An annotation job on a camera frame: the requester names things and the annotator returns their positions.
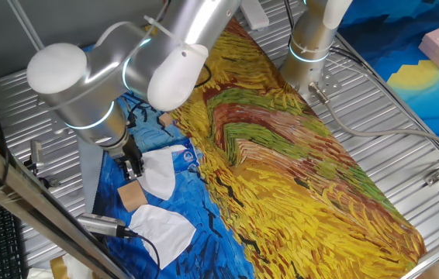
metal frame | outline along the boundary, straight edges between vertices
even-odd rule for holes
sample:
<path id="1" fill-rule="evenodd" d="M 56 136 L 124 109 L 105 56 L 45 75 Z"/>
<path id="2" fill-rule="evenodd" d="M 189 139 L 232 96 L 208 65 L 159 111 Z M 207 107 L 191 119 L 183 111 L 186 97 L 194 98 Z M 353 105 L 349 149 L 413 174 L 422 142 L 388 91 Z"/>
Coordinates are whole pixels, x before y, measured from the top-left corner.
<path id="1" fill-rule="evenodd" d="M 0 156 L 0 177 L 4 170 Z M 0 187 L 0 205 L 59 247 L 77 258 L 102 278 L 132 278 L 124 267 L 114 261 L 107 250 L 46 190 L 20 163 L 10 165 L 5 186 Z"/>
<path id="2" fill-rule="evenodd" d="M 390 94 L 392 101 L 396 103 L 397 107 L 401 109 L 404 113 L 410 116 L 423 131 L 434 134 L 433 130 L 428 127 L 428 125 L 402 100 L 397 93 L 387 84 L 385 80 L 371 67 L 368 62 L 339 34 L 336 37 L 344 45 L 344 47 L 353 53 L 366 67 L 368 71 L 372 72 L 380 81 L 380 85 Z M 439 144 L 432 139 L 429 139 L 438 149 Z"/>
<path id="3" fill-rule="evenodd" d="M 439 247 L 423 255 L 418 264 L 402 279 L 414 279 L 439 261 Z"/>

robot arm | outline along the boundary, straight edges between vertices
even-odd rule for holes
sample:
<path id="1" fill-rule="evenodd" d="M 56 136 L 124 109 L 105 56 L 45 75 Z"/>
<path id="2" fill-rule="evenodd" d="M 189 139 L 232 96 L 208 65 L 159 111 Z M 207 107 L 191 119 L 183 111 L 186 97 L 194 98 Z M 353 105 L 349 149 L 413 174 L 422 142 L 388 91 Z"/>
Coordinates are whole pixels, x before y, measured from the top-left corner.
<path id="1" fill-rule="evenodd" d="M 156 109 L 182 105 L 239 6 L 240 0 L 174 0 L 156 36 L 145 38 L 138 26 L 120 22 L 88 53 L 56 43 L 32 58 L 27 80 L 48 110 L 83 140 L 108 151 L 127 179 L 135 179 L 143 172 L 141 153 L 115 100 L 133 91 Z"/>

white tissue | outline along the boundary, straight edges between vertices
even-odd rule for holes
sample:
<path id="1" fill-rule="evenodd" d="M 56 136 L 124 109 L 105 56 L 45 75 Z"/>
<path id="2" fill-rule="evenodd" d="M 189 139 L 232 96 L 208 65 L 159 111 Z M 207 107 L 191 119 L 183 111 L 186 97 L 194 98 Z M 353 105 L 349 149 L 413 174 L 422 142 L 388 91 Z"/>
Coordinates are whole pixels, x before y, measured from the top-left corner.
<path id="1" fill-rule="evenodd" d="M 28 269 L 27 279 L 53 279 L 54 275 L 52 270 L 44 270 L 40 268 L 30 268 Z"/>
<path id="2" fill-rule="evenodd" d="M 165 147 L 163 149 L 169 149 L 172 153 L 175 153 L 175 152 L 187 150 L 187 147 L 182 146 L 181 144 L 178 144 L 178 145 L 174 145 L 174 146 L 168 146 L 168 147 Z"/>
<path id="3" fill-rule="evenodd" d="M 67 276 L 70 279 L 92 279 L 92 270 L 75 259 L 70 254 L 63 256 L 64 265 L 66 266 Z"/>
<path id="4" fill-rule="evenodd" d="M 195 233 L 195 227 L 182 215 L 152 205 L 140 206 L 133 213 L 129 228 L 156 246 L 161 269 L 180 256 Z M 157 263 L 152 246 L 145 241 L 143 246 Z"/>
<path id="5" fill-rule="evenodd" d="M 143 174 L 137 178 L 142 188 L 167 201 L 175 190 L 175 169 L 170 148 L 142 154 Z"/>

yellow swirl pattern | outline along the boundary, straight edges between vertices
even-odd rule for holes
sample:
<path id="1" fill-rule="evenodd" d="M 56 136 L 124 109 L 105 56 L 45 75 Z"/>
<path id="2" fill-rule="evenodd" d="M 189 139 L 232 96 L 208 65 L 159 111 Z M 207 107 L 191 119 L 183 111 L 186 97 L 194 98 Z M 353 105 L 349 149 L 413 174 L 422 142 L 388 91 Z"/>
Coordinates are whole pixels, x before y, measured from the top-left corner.
<path id="1" fill-rule="evenodd" d="M 207 64 L 211 81 L 172 116 L 256 277 L 400 278 L 417 264 L 420 234 L 238 22 Z"/>

metal grating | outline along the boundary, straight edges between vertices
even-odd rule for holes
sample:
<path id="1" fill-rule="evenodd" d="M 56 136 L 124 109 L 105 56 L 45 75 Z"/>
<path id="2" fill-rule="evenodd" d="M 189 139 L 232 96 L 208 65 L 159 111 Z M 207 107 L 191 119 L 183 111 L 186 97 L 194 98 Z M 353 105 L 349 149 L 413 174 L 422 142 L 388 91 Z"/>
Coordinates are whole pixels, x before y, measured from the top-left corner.
<path id="1" fill-rule="evenodd" d="M 288 53 L 289 21 L 283 0 L 261 0 L 270 26 L 261 31 L 249 31 L 273 62 L 280 66 Z M 295 18 L 305 9 L 299 0 L 291 0 Z M 241 13 L 236 17 L 249 30 Z M 353 65 L 338 55 L 331 60 Z M 422 129 L 421 121 L 395 96 L 377 88 L 361 74 L 328 64 L 338 81 L 341 92 L 330 96 L 343 121 L 354 129 L 384 130 L 396 128 Z M 341 132 L 326 108 L 316 99 L 307 100 L 345 149 L 382 189 L 387 198 L 415 225 L 425 239 L 427 248 L 439 246 L 439 188 L 424 187 L 424 178 L 439 167 L 439 150 L 429 140 L 419 136 L 353 137 Z M 36 107 L 36 96 L 26 83 L 25 71 L 0 79 L 0 119 L 5 127 L 8 145 L 21 161 L 29 157 L 29 141 L 42 140 L 46 166 L 42 177 L 55 177 L 60 187 L 51 192 L 72 215 L 85 211 L 81 169 L 76 137 L 70 133 L 60 138 L 52 133 L 50 118 Z M 23 224 L 28 267 L 49 268 L 48 260 L 63 251 L 38 232 Z"/>
<path id="2" fill-rule="evenodd" d="M 283 0 L 261 0 L 260 3 L 270 19 L 269 27 L 252 31 L 241 13 L 236 17 L 279 67 L 289 51 L 290 26 L 285 4 Z M 300 0 L 292 0 L 290 5 L 294 17 L 306 9 Z M 364 71 L 338 54 L 330 55 L 329 59 Z M 362 74 L 332 63 L 327 63 L 327 69 L 342 84 L 342 90 L 329 97 L 337 114 L 351 128 L 369 132 L 424 129 L 421 120 L 410 113 L 409 108 L 403 108 L 396 96 L 378 88 Z M 327 108 L 316 98 L 306 101 L 391 203 L 420 231 L 428 250 L 439 246 L 439 185 L 429 187 L 424 181 L 439 168 L 437 147 L 420 136 L 364 138 L 349 135 L 341 131 Z"/>
<path id="3" fill-rule="evenodd" d="M 30 156 L 29 141 L 41 140 L 45 166 L 38 176 L 58 179 L 60 186 L 51 188 L 50 192 L 72 215 L 80 215 L 85 212 L 85 198 L 77 138 L 73 133 L 66 138 L 55 136 L 48 114 L 36 103 L 37 97 L 26 83 L 25 71 L 0 79 L 0 121 L 11 153 L 24 162 Z M 22 237 L 28 268 L 49 269 L 49 260 L 64 253 L 25 223 Z"/>

